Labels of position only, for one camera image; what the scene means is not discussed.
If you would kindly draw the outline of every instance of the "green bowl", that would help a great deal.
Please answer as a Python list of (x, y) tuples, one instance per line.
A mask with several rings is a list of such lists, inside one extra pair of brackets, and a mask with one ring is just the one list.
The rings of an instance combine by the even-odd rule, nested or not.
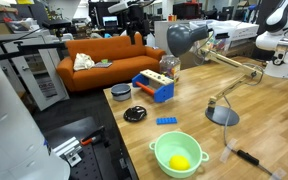
[[(160, 168), (174, 178), (186, 178), (194, 174), (201, 162), (209, 160), (207, 153), (203, 152), (198, 142), (190, 135), (173, 131), (162, 134), (156, 142), (149, 145), (154, 151)], [(190, 163), (188, 170), (174, 170), (170, 168), (169, 161), (174, 155), (184, 156)]]

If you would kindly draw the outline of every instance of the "small metal bowl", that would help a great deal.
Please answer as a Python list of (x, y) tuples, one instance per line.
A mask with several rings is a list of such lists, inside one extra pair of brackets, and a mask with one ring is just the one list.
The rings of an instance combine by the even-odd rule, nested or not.
[(124, 101), (131, 97), (131, 87), (127, 84), (116, 84), (111, 88), (115, 101)]

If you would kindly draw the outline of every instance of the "black floor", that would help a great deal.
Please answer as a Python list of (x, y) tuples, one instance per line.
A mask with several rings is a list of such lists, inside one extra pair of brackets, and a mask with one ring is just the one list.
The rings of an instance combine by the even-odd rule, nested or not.
[(112, 166), (104, 169), (103, 179), (136, 179), (131, 178), (128, 168), (121, 166), (121, 158), (125, 158), (127, 153), (102, 89), (70, 94), (69, 100), (60, 101), (46, 110), (37, 110), (33, 113), (33, 118), (42, 133), (88, 116), (93, 117), (97, 126), (105, 127), (105, 134), (111, 144), (107, 148), (108, 153), (97, 154), (98, 156), (110, 156), (111, 159)]

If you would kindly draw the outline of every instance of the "wooden table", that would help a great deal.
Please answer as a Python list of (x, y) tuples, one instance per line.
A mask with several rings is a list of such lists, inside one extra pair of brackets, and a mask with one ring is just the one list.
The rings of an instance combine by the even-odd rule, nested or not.
[[(240, 62), (252, 62), (237, 58)], [(223, 126), (208, 120), (204, 114), (210, 96), (230, 84), (240, 73), (224, 65), (209, 64), (180, 72), (175, 95), (164, 103), (155, 103), (141, 89), (132, 88), (132, 98), (114, 101), (110, 89), (105, 95), (140, 179), (171, 179), (158, 166), (149, 143), (163, 133), (182, 131), (193, 136), (210, 160), (202, 162), (187, 179), (269, 179), (270, 176), (233, 153), (227, 162), (219, 159), (225, 148)], [(288, 79), (264, 75), (257, 86), (242, 85), (227, 96), (240, 122), (228, 127), (228, 141), (236, 139), (235, 149), (242, 149), (260, 160), (260, 164), (275, 172), (282, 168), (288, 179)], [(217, 103), (227, 106), (224, 99)], [(141, 105), (147, 109), (145, 120), (129, 123), (123, 113), (129, 107)], [(177, 124), (156, 125), (158, 117), (175, 116)]]

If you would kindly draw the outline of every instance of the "lamp shade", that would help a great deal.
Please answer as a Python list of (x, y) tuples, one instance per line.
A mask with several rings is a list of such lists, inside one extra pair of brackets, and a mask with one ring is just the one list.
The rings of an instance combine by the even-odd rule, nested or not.
[(179, 57), (190, 50), (195, 41), (207, 37), (208, 28), (206, 25), (191, 30), (183, 24), (174, 24), (167, 30), (167, 44), (175, 57)]

